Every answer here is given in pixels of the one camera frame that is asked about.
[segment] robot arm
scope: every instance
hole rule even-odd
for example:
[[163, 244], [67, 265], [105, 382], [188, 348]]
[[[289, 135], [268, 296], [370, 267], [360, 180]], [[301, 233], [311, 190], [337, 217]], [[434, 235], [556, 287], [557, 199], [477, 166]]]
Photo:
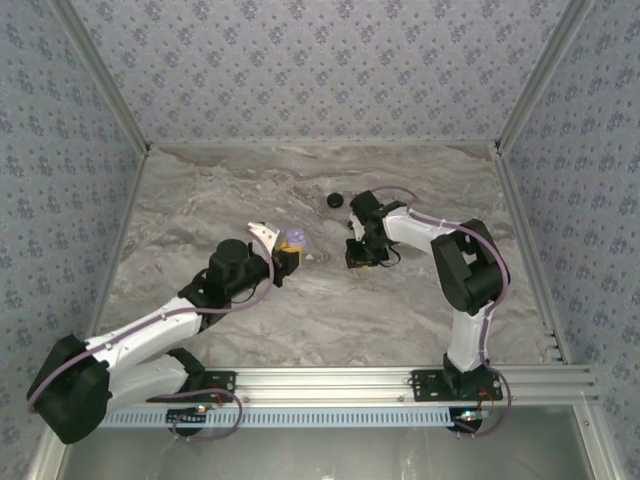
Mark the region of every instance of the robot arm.
[[[111, 411], [202, 387], [205, 369], [184, 349], [140, 362], [197, 335], [226, 313], [251, 306], [229, 308], [233, 298], [261, 281], [273, 276], [273, 284], [281, 287], [284, 277], [293, 273], [300, 263], [303, 238], [298, 238], [297, 245], [285, 243], [276, 249], [277, 228], [253, 223], [249, 230], [265, 247], [264, 252], [254, 252], [251, 243], [225, 240], [209, 258], [209, 267], [161, 308], [107, 334], [86, 341], [69, 335], [54, 345], [27, 399], [64, 443], [84, 438]], [[31, 401], [38, 389], [40, 393]]]
[[[425, 215], [420, 216], [429, 223], [417, 220], [415, 212], [402, 202], [383, 205], [367, 190], [356, 195], [350, 206], [355, 238], [347, 240], [349, 268], [380, 265], [389, 259], [387, 248], [395, 243], [433, 252], [442, 291], [454, 309], [453, 338], [444, 357], [445, 377], [454, 393], [464, 397], [475, 389], [467, 379], [483, 368], [479, 354], [482, 324], [490, 312], [488, 307], [502, 291], [497, 259], [477, 240], [447, 228], [441, 220]], [[480, 220], [462, 226], [495, 247]]]

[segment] gray marble table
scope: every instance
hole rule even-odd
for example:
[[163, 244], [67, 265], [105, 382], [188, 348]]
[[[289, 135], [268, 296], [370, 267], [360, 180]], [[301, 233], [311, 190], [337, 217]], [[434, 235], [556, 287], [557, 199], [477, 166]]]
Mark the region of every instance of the gray marble table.
[[[162, 305], [207, 266], [217, 243], [248, 240], [247, 222], [303, 228], [301, 267], [256, 307], [225, 317], [184, 342], [209, 366], [439, 364], [451, 338], [451, 308], [429, 254], [400, 246], [393, 268], [348, 270], [349, 209], [362, 190], [395, 184], [422, 199], [416, 208], [489, 227], [512, 273], [496, 312], [490, 357], [546, 358], [509, 214], [488, 148], [446, 146], [176, 147], [154, 149], [144, 169], [126, 245], [101, 330]], [[337, 191], [345, 205], [330, 209]], [[381, 194], [383, 201], [402, 194]]]

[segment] blue floral wallpaper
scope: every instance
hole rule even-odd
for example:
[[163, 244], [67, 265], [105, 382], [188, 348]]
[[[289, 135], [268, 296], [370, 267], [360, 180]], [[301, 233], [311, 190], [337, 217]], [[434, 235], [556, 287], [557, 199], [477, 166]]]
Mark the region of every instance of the blue floral wallpaper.
[[0, 2], [0, 479], [44, 423], [25, 394], [60, 337], [84, 335], [138, 155], [45, 0]]
[[494, 139], [566, 0], [74, 0], [152, 143]]
[[576, 362], [640, 478], [640, 3], [598, 0], [509, 153]]

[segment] purple cable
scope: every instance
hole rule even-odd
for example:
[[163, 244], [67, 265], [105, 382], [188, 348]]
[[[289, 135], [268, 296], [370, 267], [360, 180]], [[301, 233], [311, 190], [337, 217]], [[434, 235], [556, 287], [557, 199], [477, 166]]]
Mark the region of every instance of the purple cable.
[[183, 314], [183, 313], [201, 313], [201, 314], [207, 314], [207, 315], [211, 315], [211, 314], [216, 315], [216, 314], [221, 314], [221, 313], [235, 313], [235, 312], [241, 312], [243, 310], [247, 310], [248, 308], [251, 308], [254, 305], [256, 305], [259, 302], [261, 302], [267, 296], [267, 294], [269, 293], [269, 290], [271, 290], [271, 287], [273, 286], [273, 279], [275, 277], [275, 269], [274, 269], [274, 266], [273, 266], [273, 260], [271, 259], [271, 252], [269, 252], [267, 250], [267, 247], [262, 242], [262, 240], [260, 240], [260, 238], [258, 238], [258, 236], [256, 236], [253, 232], [249, 232], [249, 235], [251, 235], [253, 237], [253, 239], [256, 241], [256, 243], [260, 246], [260, 248], [264, 252], [265, 259], [266, 259], [267, 265], [269, 267], [269, 283], [267, 284], [267, 287], [260, 293], [260, 295], [258, 295], [254, 300], [252, 300], [251, 302], [245, 303], [245, 304], [243, 304], [243, 305], [241, 305], [239, 307], [233, 307], [233, 308], [196, 308], [196, 307], [190, 308], [190, 307], [185, 307], [185, 308], [177, 308], [175, 310], [171, 310], [170, 312], [166, 312], [164, 314], [158, 314], [155, 317], [152, 317], [149, 320], [147, 320], [145, 322], [142, 322], [140, 325], [136, 325], [135, 327], [131, 328], [130, 330], [122, 332], [120, 335], [117, 335], [117, 336], [113, 337], [108, 342], [105, 342], [105, 343], [103, 343], [101, 345], [96, 345], [95, 347], [90, 348], [86, 352], [82, 352], [80, 355], [78, 355], [76, 357], [73, 357], [71, 360], [68, 360], [65, 363], [63, 363], [62, 365], [60, 365], [53, 372], [51, 372], [51, 374], [49, 374], [49, 376], [47, 378], [45, 378], [42, 381], [42, 383], [38, 386], [38, 388], [35, 389], [35, 391], [33, 392], [33, 395], [31, 395], [31, 397], [27, 401], [27, 411], [29, 413], [35, 413], [35, 404], [38, 401], [38, 399], [40, 398], [40, 395], [42, 395], [42, 392], [44, 392], [45, 389], [49, 385], [51, 385], [51, 383], [56, 378], [58, 378], [59, 375], [61, 375], [66, 370], [68, 370], [69, 368], [74, 366], [76, 363], [81, 362], [85, 358], [88, 358], [91, 355], [94, 355], [94, 354], [96, 354], [98, 352], [101, 352], [102, 350], [107, 348], [107, 344], [114, 345], [114, 344], [120, 342], [121, 340], [133, 335], [134, 333], [137, 333], [140, 330], [142, 330], [144, 328], [147, 328], [148, 326], [154, 324], [155, 322], [157, 322], [157, 321], [159, 321], [159, 320], [161, 320], [163, 318], [169, 318], [169, 317], [173, 317], [175, 315], [180, 315], [180, 314]]
[[181, 439], [186, 442], [209, 442], [214, 440], [222, 440], [223, 438], [227, 438], [229, 435], [233, 434], [238, 428], [240, 428], [240, 422], [242, 421], [242, 402], [238, 398], [238, 396], [230, 392], [229, 390], [225, 390], [223, 388], [206, 388], [204, 390], [194, 390], [193, 392], [183, 392], [183, 393], [174, 393], [172, 395], [162, 395], [161, 397], [155, 397], [154, 400], [178, 400], [180, 398], [189, 398], [195, 395], [205, 395], [205, 394], [220, 394], [232, 399], [238, 405], [238, 417], [234, 424], [226, 431], [219, 433], [217, 435], [209, 435], [208, 437], [185, 437], [180, 435], [177, 431], [178, 423], [185, 415], [178, 415], [178, 417], [173, 421], [171, 425], [171, 432], [175, 435], [176, 439]]
[[418, 215], [417, 213], [411, 211], [411, 206], [418, 200], [418, 196], [415, 193], [413, 193], [411, 190], [404, 187], [396, 187], [394, 185], [382, 185], [380, 187], [371, 189], [372, 192], [377, 192], [379, 190], [399, 190], [401, 192], [408, 193], [412, 197], [412, 200], [407, 204], [407, 210], [411, 218], [427, 225], [431, 225], [435, 227], [451, 228], [453, 230], [462, 232], [465, 235], [469, 235], [470, 237], [473, 237], [478, 242], [480, 242], [480, 244], [482, 244], [482, 246], [485, 247], [491, 253], [491, 255], [493, 255], [493, 258], [495, 258], [496, 262], [498, 263], [498, 268], [500, 269], [500, 276], [502, 277], [502, 291], [500, 292], [500, 295], [498, 296], [496, 301], [493, 302], [491, 305], [489, 305], [489, 307], [485, 311], [485, 316], [482, 321], [482, 329], [480, 330], [480, 345], [478, 346], [478, 348], [480, 350], [479, 354], [480, 354], [480, 361], [482, 362], [482, 365], [491, 373], [497, 375], [498, 378], [500, 378], [500, 380], [504, 384], [504, 388], [507, 391], [507, 408], [504, 412], [504, 415], [502, 416], [502, 418], [498, 423], [496, 423], [493, 427], [481, 433], [476, 433], [476, 431], [473, 428], [469, 427], [468, 425], [465, 425], [460, 422], [454, 422], [456, 425], [463, 427], [466, 430], [469, 430], [470, 435], [474, 435], [476, 437], [486, 437], [487, 435], [491, 435], [492, 433], [495, 433], [496, 431], [500, 430], [500, 428], [502, 428], [506, 420], [509, 418], [509, 415], [511, 414], [511, 403], [513, 400], [509, 382], [507, 382], [507, 379], [505, 378], [505, 376], [501, 371], [489, 365], [489, 362], [487, 362], [487, 358], [484, 353], [486, 341], [487, 341], [487, 338], [486, 338], [487, 332], [489, 331], [490, 314], [496, 309], [498, 305], [500, 305], [504, 301], [505, 297], [507, 296], [507, 290], [509, 288], [509, 274], [507, 273], [507, 266], [505, 264], [505, 261], [502, 258], [502, 255], [500, 255], [500, 252], [498, 252], [498, 250], [491, 244], [491, 242], [489, 242], [486, 238], [474, 232], [473, 230], [463, 225], [458, 225], [457, 223], [446, 222], [444, 220], [438, 221], [430, 218], [424, 218]]

